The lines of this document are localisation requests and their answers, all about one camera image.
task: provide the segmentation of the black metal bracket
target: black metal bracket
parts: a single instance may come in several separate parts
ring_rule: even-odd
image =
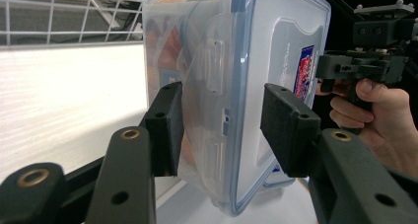
[[[261,130],[288,176],[310,177],[319,223],[418,223],[417,181],[394,178],[358,136],[319,121],[289,90],[265,86]]]
[[[354,10],[369,17],[354,24],[353,44],[358,47],[345,52],[328,51],[319,57],[315,77],[323,80],[320,90],[330,93],[335,80],[349,79],[347,100],[369,111],[372,104],[359,99],[356,85],[363,78],[389,87],[401,81],[404,68],[413,64],[411,58],[417,49],[418,23],[415,19],[403,19],[413,12],[413,7],[403,4]],[[343,129],[355,134],[361,131]]]
[[[119,129],[104,158],[64,177],[56,164],[33,164],[0,186],[0,223],[156,222],[156,176],[176,176],[181,83],[160,90],[140,126]]]

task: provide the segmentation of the white wire rack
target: white wire rack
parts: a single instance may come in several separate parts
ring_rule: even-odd
[[[143,0],[0,0],[0,47],[141,42]]]

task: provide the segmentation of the white surface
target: white surface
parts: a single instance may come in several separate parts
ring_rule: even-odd
[[[146,111],[141,44],[0,51],[0,183],[26,165],[65,173],[105,154]],[[178,182],[157,179],[157,196]]]
[[[157,209],[158,224],[314,224],[317,223],[309,193],[299,182],[284,189],[259,192],[238,217],[212,205],[200,189],[185,185]]]

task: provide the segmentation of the label sticker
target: label sticker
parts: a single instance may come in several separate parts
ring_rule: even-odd
[[[293,93],[303,101],[305,100],[305,97],[307,96],[308,91],[310,90],[313,57],[313,45],[302,49]]]
[[[161,77],[160,88],[163,88],[164,86],[168,84],[180,81],[180,74],[177,70],[162,68],[160,71],[160,77]]]
[[[280,165],[279,164],[276,164],[276,166],[274,167],[273,173],[276,173],[276,172],[280,172]]]

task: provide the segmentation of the transparent plastic box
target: transparent plastic box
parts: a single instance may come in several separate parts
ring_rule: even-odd
[[[264,84],[313,105],[329,18],[324,0],[144,0],[149,103],[182,82],[179,176],[223,212],[292,183],[259,129]]]

